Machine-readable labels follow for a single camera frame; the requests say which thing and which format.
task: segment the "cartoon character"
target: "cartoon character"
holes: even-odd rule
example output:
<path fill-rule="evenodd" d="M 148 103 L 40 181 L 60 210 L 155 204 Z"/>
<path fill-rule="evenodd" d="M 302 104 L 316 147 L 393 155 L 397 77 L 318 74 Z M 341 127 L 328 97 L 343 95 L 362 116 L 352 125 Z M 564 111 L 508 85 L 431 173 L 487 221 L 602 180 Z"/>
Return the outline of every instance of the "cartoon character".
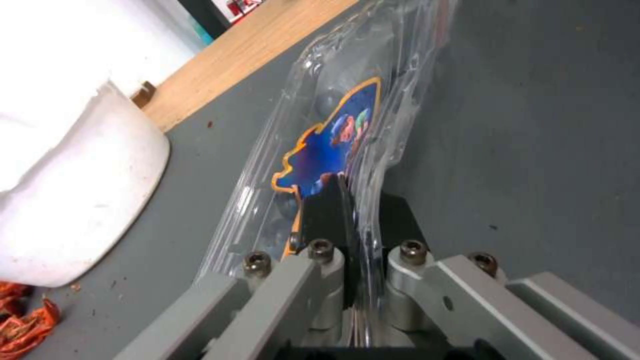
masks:
<path fill-rule="evenodd" d="M 332 128 L 331 145 L 350 142 L 355 132 L 355 119 L 352 115 L 344 114 L 336 120 Z"/>
<path fill-rule="evenodd" d="M 364 132 L 367 131 L 367 128 L 369 127 L 370 114 L 371 114 L 371 110 L 369 108 L 362 110 L 362 112 L 358 114 L 358 118 L 356 119 L 356 123 L 355 123 L 355 126 L 356 126 L 355 142 L 359 141 L 362 135 L 364 134 Z"/>

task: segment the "plastic bag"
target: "plastic bag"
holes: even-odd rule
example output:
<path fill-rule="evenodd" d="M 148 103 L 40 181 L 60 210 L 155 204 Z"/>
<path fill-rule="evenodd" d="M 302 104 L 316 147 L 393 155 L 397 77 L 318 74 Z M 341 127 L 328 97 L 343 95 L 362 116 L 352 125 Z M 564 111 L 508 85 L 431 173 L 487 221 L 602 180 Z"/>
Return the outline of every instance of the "plastic bag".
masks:
<path fill-rule="evenodd" d="M 248 158 L 196 279 L 210 271 L 239 275 L 242 259 L 253 250 L 282 257 L 297 208 L 294 191 L 275 190 L 294 188 L 283 187 L 290 185 L 285 177 L 294 172 L 293 156 L 302 148 L 313 154 L 312 142 L 329 140 L 331 145 L 316 154 L 338 152 L 338 165 L 324 164 L 322 171 L 342 172 L 348 179 L 359 235 L 353 245 L 360 247 L 362 283 L 354 304 L 353 344 L 377 343 L 383 291 L 378 208 L 384 173 L 402 156 L 456 3 L 372 2 L 302 52 Z M 349 109 L 356 108 L 348 116 Z M 298 196 L 312 193 L 315 185 L 296 188 Z"/>

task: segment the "hex socket screw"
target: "hex socket screw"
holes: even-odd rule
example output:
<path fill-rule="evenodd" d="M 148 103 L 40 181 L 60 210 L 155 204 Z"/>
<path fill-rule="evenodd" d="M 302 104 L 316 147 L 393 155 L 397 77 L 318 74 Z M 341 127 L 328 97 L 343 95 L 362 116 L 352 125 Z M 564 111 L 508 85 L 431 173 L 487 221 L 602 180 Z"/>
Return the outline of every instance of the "hex socket screw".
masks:
<path fill-rule="evenodd" d="M 309 259 L 319 264 L 327 264 L 333 260 L 333 243 L 327 239 L 314 239 L 308 245 Z"/>
<path fill-rule="evenodd" d="M 244 257 L 243 270 L 247 277 L 266 277 L 271 272 L 271 256 L 264 251 L 250 252 Z"/>
<path fill-rule="evenodd" d="M 405 240 L 400 244 L 400 259 L 413 266 L 427 261 L 427 245 L 417 240 Z"/>

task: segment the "gray table surface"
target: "gray table surface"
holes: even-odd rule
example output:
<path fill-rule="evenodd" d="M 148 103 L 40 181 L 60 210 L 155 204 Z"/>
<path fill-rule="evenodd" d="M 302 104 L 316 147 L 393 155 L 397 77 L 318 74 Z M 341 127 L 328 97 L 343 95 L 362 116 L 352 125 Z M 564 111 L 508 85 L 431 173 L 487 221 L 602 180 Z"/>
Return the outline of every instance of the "gray table surface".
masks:
<path fill-rule="evenodd" d="M 438 257 L 551 270 L 640 323 L 639 19 L 631 0 L 462 2 L 385 183 Z M 168 133 L 157 191 L 80 291 L 48 291 L 64 321 L 30 358 L 112 358 L 187 289 L 308 40 Z"/>

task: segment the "black object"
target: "black object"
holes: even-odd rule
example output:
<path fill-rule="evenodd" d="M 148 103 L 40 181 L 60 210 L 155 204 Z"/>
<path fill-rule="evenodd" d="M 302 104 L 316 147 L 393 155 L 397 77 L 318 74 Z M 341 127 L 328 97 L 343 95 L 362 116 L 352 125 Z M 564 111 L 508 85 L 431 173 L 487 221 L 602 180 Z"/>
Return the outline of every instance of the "black object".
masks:
<path fill-rule="evenodd" d="M 468 348 L 307 348 L 284 347 L 274 360 L 504 360 L 487 341 L 478 339 Z"/>
<path fill-rule="evenodd" d="M 350 307 L 360 280 L 360 247 L 349 190 L 344 178 L 335 174 L 319 193 L 302 200 L 300 249 L 319 238 L 329 240 L 344 254 L 344 307 Z"/>
<path fill-rule="evenodd" d="M 344 177 L 332 174 L 319 193 L 303 199 L 300 226 L 299 249 L 313 239 L 322 238 L 345 254 L 344 305 L 349 307 L 360 280 L 360 244 L 355 231 L 353 199 Z M 384 259 L 405 240 L 426 243 L 407 201 L 384 192 L 380 197 L 380 231 Z"/>
<path fill-rule="evenodd" d="M 211 0 L 178 0 L 191 16 L 213 38 L 218 38 L 231 23 Z"/>

